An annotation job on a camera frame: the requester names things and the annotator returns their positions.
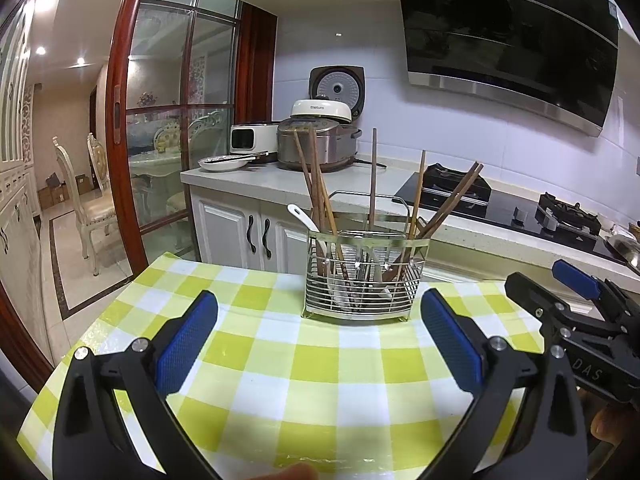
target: chair seat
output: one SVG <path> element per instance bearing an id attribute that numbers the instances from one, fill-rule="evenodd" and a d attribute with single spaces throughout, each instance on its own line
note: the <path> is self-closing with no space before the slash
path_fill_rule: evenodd
<path id="1" fill-rule="evenodd" d="M 166 201 L 166 209 L 167 212 L 177 213 L 178 211 L 182 211 L 187 209 L 187 204 L 184 201 L 184 193 L 176 193 L 171 196 L 169 200 Z"/>
<path id="2" fill-rule="evenodd" d="M 86 213 L 87 221 L 90 224 L 101 222 L 111 216 L 116 216 L 116 208 L 113 205 L 113 196 L 105 194 L 100 198 L 89 200 L 82 204 L 84 206 L 84 212 Z"/>

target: plate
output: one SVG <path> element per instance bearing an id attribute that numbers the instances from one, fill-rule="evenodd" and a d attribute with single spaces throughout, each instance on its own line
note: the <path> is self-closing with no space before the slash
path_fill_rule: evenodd
<path id="1" fill-rule="evenodd" d="M 231 157 L 232 155 L 210 156 L 199 160 L 198 164 L 203 170 L 207 171 L 232 171 L 242 168 L 252 160 L 255 160 L 255 157 L 241 160 Z"/>

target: blue textured pad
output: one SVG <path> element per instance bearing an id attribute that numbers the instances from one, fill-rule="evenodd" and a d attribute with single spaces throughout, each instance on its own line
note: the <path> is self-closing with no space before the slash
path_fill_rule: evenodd
<path id="1" fill-rule="evenodd" d="M 162 396 L 174 394 L 184 383 L 218 319 L 218 301 L 210 292 L 197 304 L 156 363 L 156 388 Z"/>
<path id="2" fill-rule="evenodd" d="M 473 395 L 479 393 L 482 360 L 456 322 L 451 307 L 431 289 L 424 293 L 420 309 L 422 320 L 458 387 Z"/>
<path id="3" fill-rule="evenodd" d="M 597 300 L 600 297 L 598 282 L 566 261 L 556 261 L 551 267 L 551 272 L 556 280 L 580 294 L 585 300 Z"/>

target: yellow and white tablecloth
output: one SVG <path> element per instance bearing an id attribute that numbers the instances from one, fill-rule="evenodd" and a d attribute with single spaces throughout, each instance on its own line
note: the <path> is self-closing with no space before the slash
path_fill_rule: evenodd
<path id="1" fill-rule="evenodd" d="M 298 461 L 321 478 L 414 480 L 471 402 L 420 320 L 422 293 L 437 288 L 458 314 L 518 348 L 542 350 L 540 323 L 504 295 L 504 282 L 423 283 L 411 320 L 356 323 L 302 319 L 304 277 L 160 256 L 89 327 L 56 367 L 18 441 L 52 478 L 58 399 L 78 346 L 124 350 L 181 316 L 203 289 L 218 322 L 181 390 L 168 403 L 223 478 L 241 480 Z M 141 459 L 161 467 L 123 392 L 116 394 Z M 513 425 L 514 392 L 485 460 L 495 461 Z"/>

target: metal screw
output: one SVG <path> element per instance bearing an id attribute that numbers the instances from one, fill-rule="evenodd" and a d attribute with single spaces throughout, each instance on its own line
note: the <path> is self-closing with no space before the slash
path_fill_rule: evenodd
<path id="1" fill-rule="evenodd" d="M 561 346 L 553 345 L 550 351 L 551 355 L 556 359 L 562 359 L 564 357 L 564 349 Z"/>
<path id="2" fill-rule="evenodd" d="M 82 360 L 89 355 L 89 349 L 86 346 L 81 346 L 77 348 L 74 352 L 74 357 L 76 359 Z"/>
<path id="3" fill-rule="evenodd" d="M 489 339 L 489 344 L 491 345 L 491 348 L 493 348 L 494 350 L 497 350 L 498 352 L 501 352 L 502 350 L 507 348 L 507 342 L 503 338 L 497 335 Z"/>
<path id="4" fill-rule="evenodd" d="M 144 352 L 149 346 L 149 339 L 145 337 L 139 337 L 133 343 L 131 343 L 131 349 L 134 352 Z"/>

